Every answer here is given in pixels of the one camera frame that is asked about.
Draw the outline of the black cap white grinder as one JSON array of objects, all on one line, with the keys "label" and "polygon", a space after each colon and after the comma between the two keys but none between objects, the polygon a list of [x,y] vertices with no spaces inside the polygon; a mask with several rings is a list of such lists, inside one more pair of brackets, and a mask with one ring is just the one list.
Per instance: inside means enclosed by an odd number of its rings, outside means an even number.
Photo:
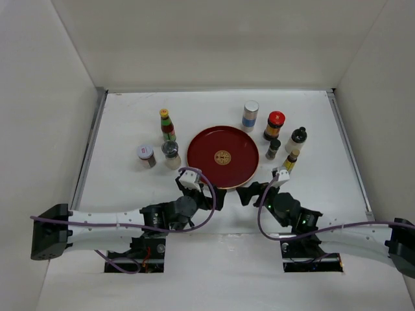
[{"label": "black cap white grinder", "polygon": [[176,141],[165,141],[161,146],[161,151],[165,156],[165,165],[171,170],[180,168],[181,158],[178,153],[178,143]]}]

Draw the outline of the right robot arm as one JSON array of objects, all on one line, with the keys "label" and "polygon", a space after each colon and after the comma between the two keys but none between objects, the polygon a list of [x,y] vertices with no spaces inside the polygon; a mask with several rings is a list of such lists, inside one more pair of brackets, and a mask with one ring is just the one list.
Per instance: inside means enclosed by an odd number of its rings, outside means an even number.
[{"label": "right robot arm", "polygon": [[280,226],[290,228],[291,233],[286,236],[271,236],[260,230],[269,240],[296,247],[311,258],[326,253],[347,253],[376,260],[406,277],[414,277],[414,224],[404,218],[345,224],[302,207],[291,194],[280,192],[269,183],[254,182],[236,191],[243,206],[256,197],[255,207],[260,211],[266,209]]}]

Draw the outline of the white lid dark spice jar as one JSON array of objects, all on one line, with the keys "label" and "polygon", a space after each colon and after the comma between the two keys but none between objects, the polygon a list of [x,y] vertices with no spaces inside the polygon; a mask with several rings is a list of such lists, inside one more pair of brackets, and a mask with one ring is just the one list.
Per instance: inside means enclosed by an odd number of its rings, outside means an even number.
[{"label": "white lid dark spice jar", "polygon": [[154,156],[154,149],[149,144],[142,144],[137,148],[137,156],[141,164],[145,168],[153,168],[156,166],[156,158]]}]

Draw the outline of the red lid sauce jar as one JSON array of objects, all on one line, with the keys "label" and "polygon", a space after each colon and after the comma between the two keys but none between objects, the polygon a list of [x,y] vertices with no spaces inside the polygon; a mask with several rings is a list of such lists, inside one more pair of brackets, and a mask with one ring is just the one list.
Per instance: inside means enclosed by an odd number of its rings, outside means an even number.
[{"label": "red lid sauce jar", "polygon": [[263,137],[267,141],[277,139],[279,137],[280,130],[285,123],[285,115],[280,111],[272,111],[268,115],[267,127],[263,132]]}]

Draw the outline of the silver lid blue label jar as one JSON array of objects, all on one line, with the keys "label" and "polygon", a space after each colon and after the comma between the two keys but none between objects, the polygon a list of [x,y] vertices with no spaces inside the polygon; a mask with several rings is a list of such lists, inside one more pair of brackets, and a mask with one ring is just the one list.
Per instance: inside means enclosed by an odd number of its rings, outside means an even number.
[{"label": "silver lid blue label jar", "polygon": [[258,111],[258,102],[249,100],[245,103],[241,121],[241,128],[244,132],[251,132],[254,129]]}]

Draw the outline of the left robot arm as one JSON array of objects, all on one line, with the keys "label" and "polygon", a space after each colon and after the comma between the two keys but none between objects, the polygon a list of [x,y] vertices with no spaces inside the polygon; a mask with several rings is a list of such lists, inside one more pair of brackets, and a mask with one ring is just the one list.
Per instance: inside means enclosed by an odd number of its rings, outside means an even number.
[{"label": "left robot arm", "polygon": [[[114,213],[73,211],[61,203],[33,216],[31,259],[51,260],[76,248],[127,253],[136,259],[153,253],[157,239],[206,225],[206,221],[193,223],[198,211],[207,211],[207,217],[212,218],[223,208],[225,189],[204,185],[197,179],[190,181],[187,174],[175,182],[182,195],[170,202]],[[205,187],[209,196],[204,194]]]}]

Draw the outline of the small black pepper shaker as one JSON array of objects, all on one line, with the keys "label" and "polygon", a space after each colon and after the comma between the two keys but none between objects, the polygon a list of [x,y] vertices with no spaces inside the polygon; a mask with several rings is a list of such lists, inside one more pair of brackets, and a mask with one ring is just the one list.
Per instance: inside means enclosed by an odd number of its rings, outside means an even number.
[{"label": "small black pepper shaker", "polygon": [[276,139],[276,138],[272,139],[270,141],[270,145],[269,145],[268,150],[265,154],[265,157],[269,160],[273,160],[276,157],[276,154],[277,154],[280,146],[281,146],[281,142],[280,142],[279,139]]}]

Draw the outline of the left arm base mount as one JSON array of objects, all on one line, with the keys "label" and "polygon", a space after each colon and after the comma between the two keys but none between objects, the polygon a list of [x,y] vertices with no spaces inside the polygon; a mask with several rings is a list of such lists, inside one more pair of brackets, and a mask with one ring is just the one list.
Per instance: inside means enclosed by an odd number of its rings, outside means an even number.
[{"label": "left arm base mount", "polygon": [[106,257],[128,273],[163,273],[165,251],[165,238],[133,238],[126,251]]}]

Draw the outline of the black cap white bottle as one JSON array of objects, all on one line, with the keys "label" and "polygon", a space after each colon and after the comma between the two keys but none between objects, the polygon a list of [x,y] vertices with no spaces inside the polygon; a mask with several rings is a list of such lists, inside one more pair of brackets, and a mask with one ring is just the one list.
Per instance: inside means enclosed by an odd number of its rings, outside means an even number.
[{"label": "black cap white bottle", "polygon": [[301,126],[295,129],[285,145],[286,152],[291,153],[293,150],[301,150],[306,140],[307,132],[305,127]]}]

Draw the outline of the green label sauce bottle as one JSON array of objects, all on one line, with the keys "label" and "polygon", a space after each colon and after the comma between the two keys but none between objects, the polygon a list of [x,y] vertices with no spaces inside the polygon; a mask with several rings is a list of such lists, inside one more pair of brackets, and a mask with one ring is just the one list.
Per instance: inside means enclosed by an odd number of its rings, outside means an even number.
[{"label": "green label sauce bottle", "polygon": [[174,125],[169,116],[168,109],[163,108],[160,110],[160,119],[161,119],[161,131],[163,134],[164,141],[175,141],[176,134],[174,131]]}]

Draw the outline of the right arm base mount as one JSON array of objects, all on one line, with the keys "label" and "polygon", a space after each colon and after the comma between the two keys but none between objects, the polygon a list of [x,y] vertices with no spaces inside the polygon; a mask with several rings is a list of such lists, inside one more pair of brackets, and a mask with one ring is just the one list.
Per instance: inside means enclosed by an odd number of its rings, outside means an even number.
[{"label": "right arm base mount", "polygon": [[326,253],[311,241],[280,242],[283,271],[286,273],[339,272],[343,264],[338,253]]}]

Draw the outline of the small yellow label bottle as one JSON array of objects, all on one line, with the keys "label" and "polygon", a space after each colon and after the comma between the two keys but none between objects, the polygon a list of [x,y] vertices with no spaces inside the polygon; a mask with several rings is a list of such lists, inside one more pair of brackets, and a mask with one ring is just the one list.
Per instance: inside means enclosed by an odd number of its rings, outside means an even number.
[{"label": "small yellow label bottle", "polygon": [[287,156],[286,160],[283,163],[283,166],[287,170],[287,172],[290,174],[298,160],[298,156],[300,154],[300,151],[298,149],[294,149],[291,151],[291,153]]}]

